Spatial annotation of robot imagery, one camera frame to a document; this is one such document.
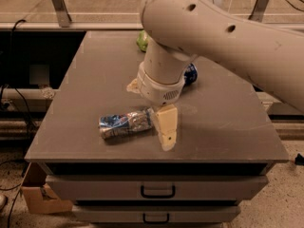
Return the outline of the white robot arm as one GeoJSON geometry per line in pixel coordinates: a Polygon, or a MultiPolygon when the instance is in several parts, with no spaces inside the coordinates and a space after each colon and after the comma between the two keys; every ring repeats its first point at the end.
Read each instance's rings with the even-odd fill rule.
{"type": "Polygon", "coordinates": [[[177,139],[178,110],[186,68],[205,57],[241,79],[304,112],[304,35],[237,18],[220,0],[142,0],[140,20],[147,52],[128,90],[140,93],[155,112],[161,147],[177,139]]]}

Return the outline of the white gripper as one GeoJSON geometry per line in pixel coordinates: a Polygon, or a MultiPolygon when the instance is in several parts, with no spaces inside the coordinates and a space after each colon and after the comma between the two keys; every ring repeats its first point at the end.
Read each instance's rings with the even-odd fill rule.
{"type": "Polygon", "coordinates": [[[127,87],[128,92],[141,95],[152,105],[161,106],[152,113],[152,122],[158,132],[163,151],[171,150],[177,139],[178,110],[173,105],[184,86],[185,63],[142,62],[137,80],[127,87]]]}

